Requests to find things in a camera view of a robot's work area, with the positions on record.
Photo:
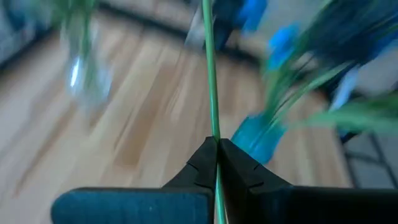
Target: glass vase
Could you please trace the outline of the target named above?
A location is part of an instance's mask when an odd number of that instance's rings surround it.
[[[111,89],[111,76],[97,58],[97,38],[92,30],[90,18],[85,15],[73,16],[62,29],[69,48],[67,88],[88,111],[104,105]]]

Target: plant leaf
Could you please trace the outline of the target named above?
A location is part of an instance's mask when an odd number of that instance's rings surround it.
[[[392,130],[398,127],[398,93],[358,100],[340,109],[315,114],[305,125],[337,125],[351,131]]]
[[[285,106],[282,108],[282,110],[277,114],[276,120],[281,120],[287,112],[289,112],[289,109],[299,100],[303,95],[306,93],[318,88],[328,80],[332,79],[335,77],[337,74],[339,74],[341,71],[343,71],[345,68],[347,68],[350,65],[350,63],[343,63],[329,71],[327,71],[323,75],[317,75],[317,77],[313,80],[308,80],[306,81],[303,85],[301,85],[293,94],[289,96],[289,98],[286,100],[284,103]]]
[[[383,33],[377,36],[377,39],[381,39],[389,34],[396,33],[398,30],[398,24],[393,24],[390,27],[386,28]]]

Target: wooden floor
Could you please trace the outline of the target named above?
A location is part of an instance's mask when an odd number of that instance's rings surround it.
[[[109,104],[88,117],[65,90],[67,50],[54,35],[0,78],[0,222],[50,223],[61,193],[82,186],[160,187],[211,135],[204,54],[154,30],[101,16]],[[263,107],[257,71],[219,58],[220,125],[230,137]],[[290,115],[319,110],[318,95]],[[289,131],[267,165],[293,184],[349,187],[333,131]]]

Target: blue vase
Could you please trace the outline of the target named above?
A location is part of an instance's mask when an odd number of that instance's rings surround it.
[[[284,133],[281,125],[275,124],[270,127],[267,116],[260,114],[248,116],[231,140],[260,164],[267,164]]]

